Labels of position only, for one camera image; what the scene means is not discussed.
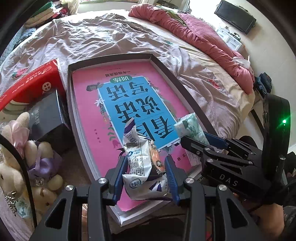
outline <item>pink quilt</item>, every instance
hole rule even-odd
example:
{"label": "pink quilt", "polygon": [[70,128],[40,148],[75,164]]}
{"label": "pink quilt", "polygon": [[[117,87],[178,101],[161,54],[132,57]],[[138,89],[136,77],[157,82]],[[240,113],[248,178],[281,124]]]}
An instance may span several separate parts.
{"label": "pink quilt", "polygon": [[195,46],[215,60],[238,83],[246,94],[252,93],[254,76],[232,59],[242,56],[232,51],[218,34],[205,22],[189,14],[179,14],[188,27],[170,17],[165,10],[143,3],[133,5],[130,17],[148,20],[162,26],[182,40]]}

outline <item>silver bolt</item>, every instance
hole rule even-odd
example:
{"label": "silver bolt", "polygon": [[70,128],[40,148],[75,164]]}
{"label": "silver bolt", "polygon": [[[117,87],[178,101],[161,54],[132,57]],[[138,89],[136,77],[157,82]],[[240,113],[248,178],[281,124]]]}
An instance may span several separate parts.
{"label": "silver bolt", "polygon": [[225,185],[221,184],[221,185],[219,185],[219,189],[221,191],[226,191],[227,187]]}
{"label": "silver bolt", "polygon": [[74,186],[73,185],[68,185],[68,186],[66,186],[66,190],[67,191],[72,191],[73,190],[73,188],[74,188]]}
{"label": "silver bolt", "polygon": [[104,183],[107,182],[107,179],[104,178],[104,177],[101,177],[101,178],[98,180],[98,182],[101,183],[101,184],[104,184]]}
{"label": "silver bolt", "polygon": [[185,179],[185,182],[194,183],[194,179],[192,177],[188,177],[188,178]]}

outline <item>plastic food packaging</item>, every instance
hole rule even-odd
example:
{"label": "plastic food packaging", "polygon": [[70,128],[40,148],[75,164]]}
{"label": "plastic food packaging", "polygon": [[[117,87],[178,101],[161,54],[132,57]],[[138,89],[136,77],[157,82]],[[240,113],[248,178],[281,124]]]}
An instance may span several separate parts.
{"label": "plastic food packaging", "polygon": [[123,145],[130,171],[123,174],[127,194],[133,200],[170,197],[164,163],[149,137],[136,131],[134,119],[124,128]]}
{"label": "plastic food packaging", "polygon": [[[196,141],[210,145],[201,126],[198,123],[195,113],[188,114],[182,117],[176,124],[174,124],[178,136],[188,136]],[[190,151],[186,151],[191,166],[200,165],[200,157]]]}

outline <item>white logo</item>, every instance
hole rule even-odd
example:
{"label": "white logo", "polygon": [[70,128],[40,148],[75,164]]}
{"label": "white logo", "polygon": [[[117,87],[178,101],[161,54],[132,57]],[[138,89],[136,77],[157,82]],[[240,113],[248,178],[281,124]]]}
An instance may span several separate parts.
{"label": "white logo", "polygon": [[43,91],[49,91],[52,87],[52,84],[50,82],[45,82],[43,85],[42,85],[42,89]]}

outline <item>pile of clothes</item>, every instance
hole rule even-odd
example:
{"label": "pile of clothes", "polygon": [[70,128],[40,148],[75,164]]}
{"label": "pile of clothes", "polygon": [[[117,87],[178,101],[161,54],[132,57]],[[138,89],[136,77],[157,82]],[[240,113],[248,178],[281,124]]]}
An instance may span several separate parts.
{"label": "pile of clothes", "polygon": [[26,23],[26,28],[39,28],[53,19],[63,18],[68,15],[68,9],[62,6],[61,1],[49,2],[35,12]]}
{"label": "pile of clothes", "polygon": [[267,73],[260,74],[259,77],[255,77],[254,88],[256,88],[260,95],[264,98],[267,93],[271,92],[271,78]]}

